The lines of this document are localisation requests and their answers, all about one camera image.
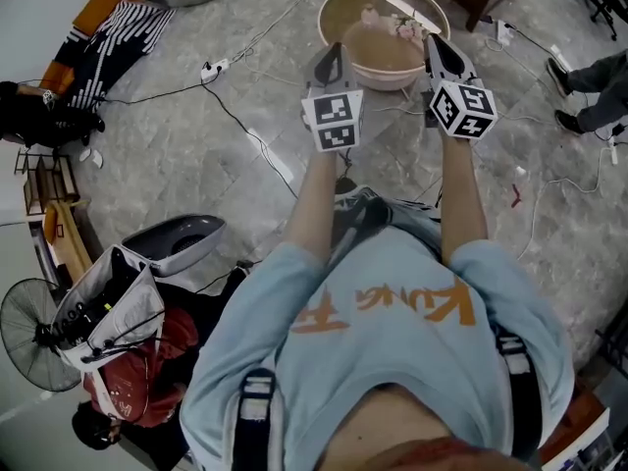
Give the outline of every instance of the electric fan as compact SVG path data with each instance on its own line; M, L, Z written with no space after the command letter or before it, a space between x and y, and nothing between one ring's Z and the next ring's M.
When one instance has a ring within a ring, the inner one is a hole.
M0 336L9 358L32 384L60 393L80 382L80 372L56 352L51 323L65 292L42 279L9 289L0 307Z

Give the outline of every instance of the light blue sweatshirt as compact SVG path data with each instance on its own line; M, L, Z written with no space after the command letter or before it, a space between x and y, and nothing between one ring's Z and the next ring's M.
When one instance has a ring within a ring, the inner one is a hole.
M571 398L570 348L549 304L497 244L465 244L445 267L415 237L387 228L327 274L283 243L240 285L203 347L183 401L183 432L207 470L223 469L228 401L246 373L277 352L287 471L314 469L349 410L390 383L458 438L510 453L509 382L492 322L528 346L544 442Z

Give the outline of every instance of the red shirt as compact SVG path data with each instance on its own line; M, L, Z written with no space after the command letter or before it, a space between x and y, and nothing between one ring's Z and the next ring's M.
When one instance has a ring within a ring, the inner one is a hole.
M175 359L198 344L198 333L189 314L179 307L166 307L162 340L157 341L157 350L155 343L156 340L148 340L100 368L120 415L146 428L168 421L183 399L184 391L175 386L157 392L154 385L164 361ZM83 387L91 395L94 409L101 411L89 374L85 375Z

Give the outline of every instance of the gray marble floor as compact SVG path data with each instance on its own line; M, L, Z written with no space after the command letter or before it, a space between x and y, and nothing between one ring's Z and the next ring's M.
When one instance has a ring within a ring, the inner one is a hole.
M205 61L231 58L292 1L217 0L179 10L154 52L110 97L138 99L198 82ZM299 82L300 67L321 46L316 16L323 1L303 0L276 25L248 58L251 68ZM596 186L604 143L552 125L553 107L575 112L584 97L558 96L545 72L547 54L534 44L517 35L505 51L491 51L485 39L493 35L492 26L480 24L468 33L464 11L449 0L437 1L450 20L452 39L473 59L505 115L474 148L492 236L519 255L545 189L534 239L521 262L569 330L582 364L596 346L595 328L607 322L628 290L627 147L618 147L615 167L608 152L603 154L595 192L581 193L569 183L545 187L564 177L585 190ZM604 26L590 21L581 0L508 0L492 14L546 46L557 45L573 68L628 44L628 26L618 24L619 41L611 41ZM243 62L212 87L266 141L298 189L312 146L298 119L300 88L253 73ZM404 102L400 93L366 91L364 144L352 153L349 175L384 195L434 202L441 180L439 137L425 130L420 116L374 111ZM404 107L422 111L413 101ZM75 169L82 195L91 198L88 215L103 245L181 213L221 216L229 228L217 250L182 276L182 284L199 288L238 258L259 259L278 242L294 199L259 145L211 95L195 89L130 107L108 105L102 115L107 130L93 138L93 147L102 153L104 167L76 162ZM548 124L512 120L522 116ZM514 183L523 202L513 209Z

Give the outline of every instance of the white marker cube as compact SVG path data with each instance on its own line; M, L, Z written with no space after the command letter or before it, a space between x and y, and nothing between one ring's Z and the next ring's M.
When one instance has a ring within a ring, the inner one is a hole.
M482 139L497 121L493 93L475 85L441 80L430 108L454 137Z
M301 100L305 122L319 152L343 150L360 143L363 97L362 90L352 90Z

